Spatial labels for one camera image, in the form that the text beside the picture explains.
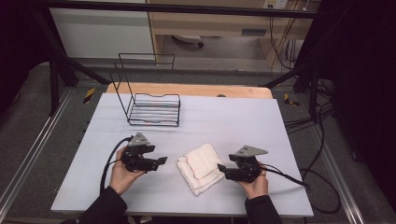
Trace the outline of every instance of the hand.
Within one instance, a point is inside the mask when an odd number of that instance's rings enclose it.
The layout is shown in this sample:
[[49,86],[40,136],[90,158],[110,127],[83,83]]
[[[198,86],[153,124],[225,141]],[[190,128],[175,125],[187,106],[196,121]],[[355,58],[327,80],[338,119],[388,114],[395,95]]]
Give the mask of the hand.
[[265,176],[266,171],[262,170],[260,175],[257,176],[253,182],[247,183],[238,181],[237,183],[244,188],[247,198],[253,199],[262,195],[268,195],[268,180]]
[[119,195],[123,194],[132,184],[136,181],[136,179],[143,175],[144,171],[138,172],[129,172],[124,164],[122,163],[121,156],[122,152],[126,147],[117,151],[116,162],[113,165],[113,170],[111,172],[110,178],[110,187],[113,188]]

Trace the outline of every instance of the wooden panel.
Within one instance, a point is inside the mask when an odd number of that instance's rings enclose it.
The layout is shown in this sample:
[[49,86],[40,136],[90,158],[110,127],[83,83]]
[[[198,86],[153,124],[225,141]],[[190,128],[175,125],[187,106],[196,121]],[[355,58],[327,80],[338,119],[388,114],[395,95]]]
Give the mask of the wooden panel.
[[[212,86],[190,84],[159,84],[159,83],[131,83],[133,93],[149,93],[156,95],[179,94],[194,96],[218,96],[223,94],[227,97],[240,98],[263,98],[272,99],[272,93],[267,88],[244,87],[244,86]],[[108,85],[107,93],[116,93],[113,84]],[[130,93],[128,83],[121,82],[119,92]]]

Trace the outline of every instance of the person's left hand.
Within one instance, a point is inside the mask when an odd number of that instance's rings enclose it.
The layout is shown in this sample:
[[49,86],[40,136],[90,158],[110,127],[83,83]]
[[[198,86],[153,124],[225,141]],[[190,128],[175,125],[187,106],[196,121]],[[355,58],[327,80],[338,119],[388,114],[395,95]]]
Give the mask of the person's left hand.
[[110,184],[109,186],[113,188],[119,195],[123,194],[136,179],[143,175],[144,171],[130,172],[128,171],[122,161],[120,161],[122,152],[126,147],[117,151],[116,162],[113,165],[113,170],[111,172]]

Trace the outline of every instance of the aluminum rail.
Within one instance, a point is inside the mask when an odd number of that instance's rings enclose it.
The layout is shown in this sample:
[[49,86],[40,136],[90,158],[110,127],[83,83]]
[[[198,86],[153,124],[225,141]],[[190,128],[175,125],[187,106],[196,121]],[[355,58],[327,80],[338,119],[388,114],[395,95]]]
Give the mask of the aluminum rail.
[[146,11],[146,12],[173,12],[193,14],[235,15],[253,17],[280,17],[300,19],[333,19],[335,13],[319,12],[310,10],[282,10],[261,9],[247,7],[209,7],[188,5],[164,5],[164,4],[141,4],[141,3],[114,3],[114,2],[88,2],[67,0],[36,0],[33,3],[37,7],[72,8],[91,10],[115,10],[115,11]]

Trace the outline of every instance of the floor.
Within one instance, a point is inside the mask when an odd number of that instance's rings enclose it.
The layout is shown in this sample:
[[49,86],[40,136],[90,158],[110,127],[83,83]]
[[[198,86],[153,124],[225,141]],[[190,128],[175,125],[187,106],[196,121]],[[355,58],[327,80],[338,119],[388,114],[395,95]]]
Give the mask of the floor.
[[[163,52],[176,55],[177,72],[172,76],[136,76],[135,81],[257,86],[288,71],[280,65],[269,68],[255,38],[203,37],[203,40],[205,46],[200,49],[171,36],[166,37]],[[101,65],[102,67],[98,67],[94,61],[87,63],[92,70],[108,77],[108,71],[112,71],[112,68]],[[72,89],[63,87],[61,82],[61,93],[64,96],[69,94],[71,100],[61,107],[63,113],[59,118],[49,118],[48,67],[38,66],[32,70],[16,97],[15,104],[1,115],[0,214],[4,217],[0,218],[4,218],[3,223],[59,223],[62,219],[70,218],[51,213],[49,208],[56,196],[56,189],[62,184],[68,166],[78,150],[78,142],[89,125],[100,93],[106,90],[106,87],[83,74],[78,73],[78,78],[78,86]],[[307,116],[304,105],[308,98],[305,93],[294,94],[291,88],[294,81],[291,78],[272,89],[284,120],[297,120]],[[88,104],[83,104],[85,94],[91,87],[95,87],[95,94]],[[287,104],[285,93],[290,97]],[[327,100],[327,96],[319,96],[319,103],[324,105]],[[55,122],[56,125],[47,130],[48,135],[43,136],[45,141],[36,142],[36,138],[43,135],[41,131],[48,122]],[[343,206],[339,211],[325,214],[315,210],[315,216],[308,218],[306,222],[396,223],[394,211],[376,186],[367,167],[364,163],[352,160],[351,151],[336,117],[329,116],[323,120],[323,127],[323,132],[326,133],[326,151],[313,168],[338,188],[347,186],[349,194],[343,195]],[[299,167],[306,167],[318,152],[321,130],[316,125],[295,133],[293,131],[297,129],[289,131],[297,163]],[[39,153],[35,154],[31,150],[33,148],[38,148]],[[28,164],[25,162],[27,158],[31,158]],[[338,182],[334,181],[334,171],[330,170],[334,167],[332,161],[339,169],[345,185],[342,185],[343,182],[337,185]],[[26,169],[28,174],[16,175],[20,172],[19,169]],[[306,181],[315,186],[309,196],[312,204],[323,210],[333,210],[337,206],[335,194],[329,185],[313,175],[309,175]],[[356,205],[358,210],[355,211],[358,214],[348,210],[347,205],[351,204]],[[361,219],[353,220],[351,216]],[[288,219],[285,223],[304,221]]]

